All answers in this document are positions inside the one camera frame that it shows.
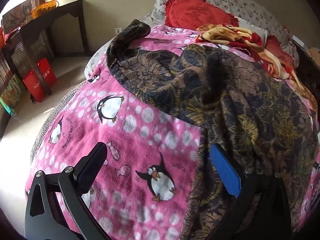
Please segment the dark floral patterned garment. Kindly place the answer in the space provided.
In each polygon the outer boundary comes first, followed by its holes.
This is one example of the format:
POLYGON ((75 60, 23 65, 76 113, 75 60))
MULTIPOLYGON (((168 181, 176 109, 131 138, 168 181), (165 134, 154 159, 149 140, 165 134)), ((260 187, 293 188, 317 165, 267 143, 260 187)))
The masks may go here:
POLYGON ((258 63, 208 46, 131 49, 150 27, 134 20, 106 51, 116 80, 139 100, 201 129, 195 181, 181 239, 204 239, 231 207, 209 147, 220 144, 243 168, 279 172, 289 201, 290 229, 298 230, 318 139, 307 108, 284 82, 258 63))

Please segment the pink penguin blanket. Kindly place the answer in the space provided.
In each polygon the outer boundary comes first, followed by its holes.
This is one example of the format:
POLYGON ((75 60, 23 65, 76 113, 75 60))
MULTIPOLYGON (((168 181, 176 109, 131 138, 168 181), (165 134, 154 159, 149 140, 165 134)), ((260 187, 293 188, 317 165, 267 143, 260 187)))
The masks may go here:
MULTIPOLYGON (((197 30, 167 25, 150 29, 148 36, 133 41, 130 48, 168 49, 181 55, 187 45, 197 44, 258 63, 242 50, 197 42, 197 30)), ((181 239, 201 129, 144 103, 124 88, 107 66, 111 41, 101 49, 91 77, 69 92, 44 123, 34 145, 25 193, 28 198, 37 171, 60 173, 103 142, 106 160, 82 199, 107 239, 181 239)), ((292 89, 287 81, 274 79, 292 89)), ((291 239, 316 237, 319 229, 319 109, 311 110, 299 98, 316 127, 318 146, 298 230, 292 231, 291 239)))

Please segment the red gift bag front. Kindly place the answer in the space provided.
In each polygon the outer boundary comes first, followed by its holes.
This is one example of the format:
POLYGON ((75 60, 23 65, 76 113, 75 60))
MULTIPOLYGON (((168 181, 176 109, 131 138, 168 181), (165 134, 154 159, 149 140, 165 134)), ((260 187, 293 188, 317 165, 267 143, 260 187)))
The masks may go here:
POLYGON ((46 92, 32 69, 24 76, 23 83, 36 102, 42 102, 44 100, 46 92))

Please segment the red gift bag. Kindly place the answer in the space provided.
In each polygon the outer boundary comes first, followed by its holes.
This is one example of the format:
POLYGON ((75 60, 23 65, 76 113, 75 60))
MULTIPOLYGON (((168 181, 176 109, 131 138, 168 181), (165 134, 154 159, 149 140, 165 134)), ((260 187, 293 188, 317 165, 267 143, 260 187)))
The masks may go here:
POLYGON ((48 60, 46 58, 42 58, 38 61, 37 65, 47 85, 51 88, 56 83, 57 77, 55 76, 48 60))
POLYGON ((46 92, 32 69, 24 76, 23 83, 36 102, 42 102, 44 100, 46 92))

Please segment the red gift bag rear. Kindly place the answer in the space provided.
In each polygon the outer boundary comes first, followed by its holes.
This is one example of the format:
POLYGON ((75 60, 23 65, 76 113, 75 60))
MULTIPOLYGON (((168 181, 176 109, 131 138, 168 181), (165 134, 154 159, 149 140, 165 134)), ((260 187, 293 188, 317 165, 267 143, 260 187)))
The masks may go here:
POLYGON ((47 85, 51 88, 56 83, 57 77, 55 76, 48 60, 46 58, 42 58, 38 61, 37 65, 47 85))

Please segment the dark carved wooden headboard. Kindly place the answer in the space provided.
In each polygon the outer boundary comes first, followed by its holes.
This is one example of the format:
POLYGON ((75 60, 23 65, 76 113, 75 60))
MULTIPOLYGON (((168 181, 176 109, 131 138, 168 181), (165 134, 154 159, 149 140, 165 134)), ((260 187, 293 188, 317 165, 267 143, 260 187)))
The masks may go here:
POLYGON ((296 68, 297 76, 303 85, 310 90, 319 103, 320 71, 319 66, 307 54, 307 52, 296 41, 293 41, 299 56, 299 64, 296 68))

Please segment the dark wooden side table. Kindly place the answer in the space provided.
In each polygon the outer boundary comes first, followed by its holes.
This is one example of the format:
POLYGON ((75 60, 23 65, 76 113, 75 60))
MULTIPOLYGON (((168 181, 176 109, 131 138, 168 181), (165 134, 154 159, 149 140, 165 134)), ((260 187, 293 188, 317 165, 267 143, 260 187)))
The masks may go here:
POLYGON ((71 53, 57 53, 55 48, 52 48, 53 55, 55 57, 89 57, 93 56, 93 52, 89 50, 88 39, 86 34, 86 25, 84 18, 84 1, 77 0, 71 3, 67 3, 63 6, 59 6, 54 10, 47 12, 40 17, 30 21, 23 27, 21 27, 16 32, 16 38, 12 38, 8 41, 8 44, 5 45, 2 49, 4 57, 9 65, 11 71, 17 75, 19 75, 19 71, 12 61, 11 55, 13 54, 15 47, 18 44, 21 44, 24 51, 26 52, 27 62, 31 66, 31 69, 34 70, 36 76, 38 77, 40 84, 44 88, 44 92, 46 95, 51 95, 52 91, 50 87, 47 85, 44 77, 42 76, 39 67, 37 66, 36 55, 32 50, 32 45, 39 39, 40 34, 43 31, 47 31, 47 29, 53 24, 53 22, 64 16, 71 15, 74 18, 78 19, 80 36, 82 40, 83 51, 81 52, 71 52, 71 53))

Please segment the red gold satin blanket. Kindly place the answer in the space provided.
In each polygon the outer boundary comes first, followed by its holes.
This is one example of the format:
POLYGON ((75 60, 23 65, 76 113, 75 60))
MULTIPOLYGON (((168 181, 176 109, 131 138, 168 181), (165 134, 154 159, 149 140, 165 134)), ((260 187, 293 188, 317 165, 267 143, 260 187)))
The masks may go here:
POLYGON ((200 32, 196 39, 197 42, 211 42, 242 50, 255 62, 260 63, 272 77, 287 81, 292 89, 305 100, 307 106, 311 110, 317 111, 315 97, 299 81, 295 68, 292 74, 288 74, 279 60, 265 49, 263 41, 257 33, 227 24, 205 24, 196 30, 200 32))

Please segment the floral white quilt pillow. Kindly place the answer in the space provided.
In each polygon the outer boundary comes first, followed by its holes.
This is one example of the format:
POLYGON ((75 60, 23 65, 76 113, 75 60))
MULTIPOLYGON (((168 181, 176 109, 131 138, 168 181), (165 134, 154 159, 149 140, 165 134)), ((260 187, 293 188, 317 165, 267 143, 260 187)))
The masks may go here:
POLYGON ((299 64, 296 46, 289 31, 267 9, 253 0, 206 0, 227 13, 240 17, 252 25, 265 29, 269 35, 275 36, 283 51, 293 59, 294 66, 299 64))

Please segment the yellow plastic basket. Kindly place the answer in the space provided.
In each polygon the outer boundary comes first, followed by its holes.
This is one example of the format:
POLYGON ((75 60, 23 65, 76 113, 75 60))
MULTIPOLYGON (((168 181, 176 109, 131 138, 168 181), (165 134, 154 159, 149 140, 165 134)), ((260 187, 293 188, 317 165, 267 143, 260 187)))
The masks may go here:
POLYGON ((31 11, 31 16, 33 19, 40 17, 41 15, 54 10, 59 6, 59 2, 57 0, 52 0, 49 2, 45 2, 42 5, 37 6, 31 11))

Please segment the red heart pillow left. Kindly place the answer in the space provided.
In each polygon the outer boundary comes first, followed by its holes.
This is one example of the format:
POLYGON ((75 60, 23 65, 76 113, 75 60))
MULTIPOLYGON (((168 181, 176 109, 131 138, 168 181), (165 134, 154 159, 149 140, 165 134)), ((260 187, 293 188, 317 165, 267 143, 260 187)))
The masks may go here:
POLYGON ((168 0, 165 25, 196 30, 205 24, 228 24, 237 27, 238 19, 206 0, 168 0))

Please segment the white wall socket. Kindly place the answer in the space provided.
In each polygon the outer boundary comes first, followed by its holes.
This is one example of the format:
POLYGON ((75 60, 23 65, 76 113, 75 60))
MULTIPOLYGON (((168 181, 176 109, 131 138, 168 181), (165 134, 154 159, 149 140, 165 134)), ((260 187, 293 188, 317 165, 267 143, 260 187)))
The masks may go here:
POLYGON ((121 27, 116 27, 116 28, 115 28, 115 33, 116 33, 116 35, 118 35, 119 33, 121 33, 121 31, 122 31, 122 28, 121 28, 121 27))

